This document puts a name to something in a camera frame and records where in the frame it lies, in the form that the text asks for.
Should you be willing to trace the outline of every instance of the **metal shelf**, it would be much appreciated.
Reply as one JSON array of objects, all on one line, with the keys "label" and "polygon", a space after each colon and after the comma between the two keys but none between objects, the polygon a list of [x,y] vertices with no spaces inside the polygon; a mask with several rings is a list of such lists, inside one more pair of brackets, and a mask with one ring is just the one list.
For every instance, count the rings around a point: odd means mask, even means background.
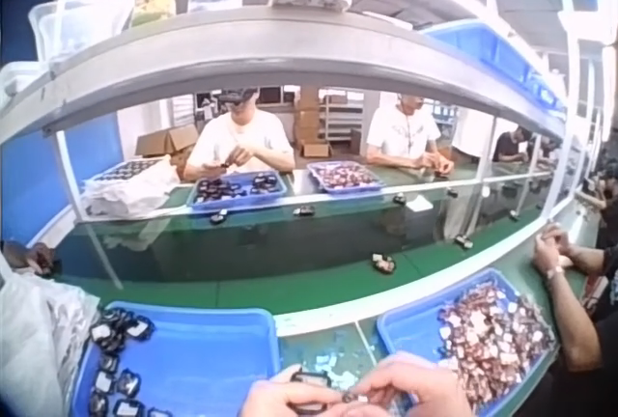
[{"label": "metal shelf", "polygon": [[55,65],[0,117],[0,144],[152,100],[299,83],[415,92],[564,135],[561,120],[440,42],[358,14],[260,6],[149,23]]}]

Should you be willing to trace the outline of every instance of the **tray of watch parts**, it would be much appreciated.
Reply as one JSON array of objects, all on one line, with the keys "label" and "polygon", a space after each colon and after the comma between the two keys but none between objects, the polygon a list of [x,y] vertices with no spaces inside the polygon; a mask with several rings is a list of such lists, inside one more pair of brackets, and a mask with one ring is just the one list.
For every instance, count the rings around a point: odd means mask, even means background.
[{"label": "tray of watch parts", "polygon": [[384,183],[355,161],[320,161],[309,163],[307,170],[320,188],[331,195],[379,192]]},{"label": "tray of watch parts", "polygon": [[[238,415],[251,384],[280,368],[274,319],[262,309],[185,309],[111,303],[144,316],[154,326],[143,342],[126,341],[118,372],[141,378],[135,400],[174,417]],[[88,402],[98,373],[100,349],[90,342],[82,358],[72,397],[72,417],[89,417]],[[109,396],[113,415],[119,393]]]},{"label": "tray of watch parts", "polygon": [[407,351],[458,373],[481,417],[498,414],[554,344],[539,308],[494,269],[384,313],[377,326],[389,352]]},{"label": "tray of watch parts", "polygon": [[128,181],[143,173],[151,166],[155,166],[161,158],[132,159],[104,171],[92,178],[92,181]]},{"label": "tray of watch parts", "polygon": [[251,210],[276,202],[288,192],[279,173],[235,173],[195,183],[186,204],[197,211]]}]

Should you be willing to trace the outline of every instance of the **blue wall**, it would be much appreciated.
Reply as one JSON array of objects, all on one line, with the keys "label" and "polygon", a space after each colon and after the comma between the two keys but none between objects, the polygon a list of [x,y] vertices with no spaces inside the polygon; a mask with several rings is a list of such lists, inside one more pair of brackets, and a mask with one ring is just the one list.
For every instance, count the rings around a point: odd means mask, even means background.
[{"label": "blue wall", "polygon": [[[0,62],[37,58],[27,14],[50,0],[2,0]],[[79,182],[122,160],[116,114],[67,131],[73,170]],[[15,138],[2,151],[2,237],[27,243],[69,204],[51,142],[40,133]]]}]

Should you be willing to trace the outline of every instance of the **white t-shirt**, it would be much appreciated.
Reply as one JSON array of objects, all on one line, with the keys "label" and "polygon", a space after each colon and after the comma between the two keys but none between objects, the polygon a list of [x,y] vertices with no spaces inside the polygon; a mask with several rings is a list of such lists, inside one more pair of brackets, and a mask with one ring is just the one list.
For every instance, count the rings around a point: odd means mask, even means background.
[{"label": "white t-shirt", "polygon": [[427,149],[427,142],[437,140],[439,136],[434,117],[425,107],[412,116],[406,116],[392,106],[376,110],[369,126],[367,144],[390,156],[416,159]]},{"label": "white t-shirt", "polygon": [[[283,124],[272,113],[256,110],[248,125],[235,124],[230,113],[226,113],[204,127],[186,163],[198,167],[205,163],[223,163],[238,144],[266,147],[281,153],[293,151]],[[233,165],[229,172],[248,173],[268,169],[271,168],[253,157],[240,167]]]}]

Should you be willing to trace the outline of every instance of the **watch band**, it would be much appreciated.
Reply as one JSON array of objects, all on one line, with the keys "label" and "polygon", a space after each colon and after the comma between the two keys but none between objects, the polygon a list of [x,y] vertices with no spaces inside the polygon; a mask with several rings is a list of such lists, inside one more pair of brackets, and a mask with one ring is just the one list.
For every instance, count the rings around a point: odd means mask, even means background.
[{"label": "watch band", "polygon": [[548,270],[546,276],[548,280],[551,280],[556,274],[564,274],[564,269],[560,265],[556,266],[554,269]]}]

